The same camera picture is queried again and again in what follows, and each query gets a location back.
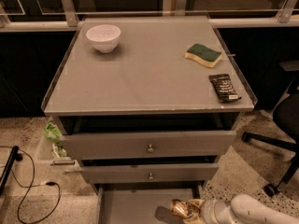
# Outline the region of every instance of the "office chair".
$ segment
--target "office chair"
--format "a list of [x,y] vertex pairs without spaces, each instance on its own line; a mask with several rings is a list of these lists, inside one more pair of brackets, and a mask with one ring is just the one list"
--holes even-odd
[[[280,65],[286,71],[298,71],[299,70],[299,61],[293,61],[292,64],[296,65],[289,66],[290,62],[281,63]],[[290,138],[292,138],[295,143],[286,142],[283,140],[278,140],[275,138],[265,137],[262,135],[258,135],[255,133],[247,133],[244,132],[242,136],[242,140],[247,143],[250,139],[260,140],[269,145],[281,147],[287,149],[289,151],[293,151],[295,153],[292,158],[292,164],[288,169],[287,173],[282,177],[280,182],[277,185],[272,183],[267,184],[263,187],[264,192],[273,197],[274,195],[279,193],[279,188],[281,186],[286,185],[292,176],[296,173],[299,168],[299,76],[295,77],[292,81],[292,84],[288,88],[287,93],[289,96],[285,98],[282,102],[280,102],[273,111],[273,121],[276,125],[285,132]]]

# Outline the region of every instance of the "drawer knob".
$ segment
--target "drawer knob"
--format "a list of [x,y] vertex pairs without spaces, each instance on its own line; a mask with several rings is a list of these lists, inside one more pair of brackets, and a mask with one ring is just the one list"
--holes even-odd
[[152,180],[152,179],[153,179],[153,174],[149,173],[149,180]]
[[152,147],[152,145],[149,145],[148,147],[148,153],[153,153],[154,152],[154,149]]

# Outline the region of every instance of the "white bowl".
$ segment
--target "white bowl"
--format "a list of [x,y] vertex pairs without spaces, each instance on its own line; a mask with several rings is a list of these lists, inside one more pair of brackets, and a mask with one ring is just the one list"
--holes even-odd
[[121,30],[114,25],[98,25],[87,31],[86,37],[95,49],[109,53],[120,41]]

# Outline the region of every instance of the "black cable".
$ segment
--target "black cable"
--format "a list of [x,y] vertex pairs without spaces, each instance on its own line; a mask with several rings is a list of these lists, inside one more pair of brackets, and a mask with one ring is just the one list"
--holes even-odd
[[32,170],[32,179],[31,179],[30,185],[29,185],[28,187],[25,187],[25,186],[21,185],[21,183],[17,180],[15,174],[14,174],[13,171],[11,170],[11,171],[12,171],[12,174],[13,174],[13,176],[14,176],[16,182],[19,184],[19,186],[22,187],[22,188],[27,188],[27,189],[28,189],[28,190],[26,191],[25,195],[23,196],[23,198],[21,199],[21,202],[20,202],[20,204],[19,204],[19,206],[18,206],[18,210],[17,210],[17,218],[18,218],[19,222],[22,223],[22,224],[36,224],[36,223],[38,223],[38,222],[40,222],[40,221],[43,221],[43,220],[45,220],[46,218],[48,218],[48,217],[49,217],[49,216],[56,210],[56,208],[57,208],[57,206],[58,206],[58,204],[59,204],[59,202],[60,202],[60,199],[61,199],[61,188],[60,188],[59,184],[56,183],[56,182],[52,182],[52,181],[47,182],[45,185],[47,185],[47,186],[57,186],[57,188],[58,188],[58,199],[57,199],[57,203],[55,204],[55,206],[53,207],[53,209],[52,209],[46,216],[44,216],[43,218],[41,218],[41,219],[39,219],[39,220],[37,220],[37,221],[35,221],[35,222],[25,222],[25,221],[21,220],[21,218],[20,218],[20,209],[21,209],[21,205],[22,205],[22,203],[24,202],[24,200],[25,200],[26,197],[27,197],[28,192],[30,191],[31,188],[39,187],[39,186],[42,186],[42,185],[33,185],[33,183],[34,183],[34,181],[35,181],[35,175],[36,175],[36,168],[35,168],[34,160],[33,160],[32,157],[31,157],[28,153],[26,153],[25,151],[23,151],[23,150],[21,150],[21,149],[19,149],[19,151],[22,152],[22,153],[24,153],[25,155],[27,155],[27,156],[29,157],[29,159],[30,159],[30,161],[31,161],[31,163],[32,163],[33,170]]

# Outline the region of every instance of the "sponge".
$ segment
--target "sponge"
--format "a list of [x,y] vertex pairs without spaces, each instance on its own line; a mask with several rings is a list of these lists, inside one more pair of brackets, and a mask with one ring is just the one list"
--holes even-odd
[[185,58],[212,68],[221,59],[221,52],[207,48],[201,44],[194,44],[185,53]]

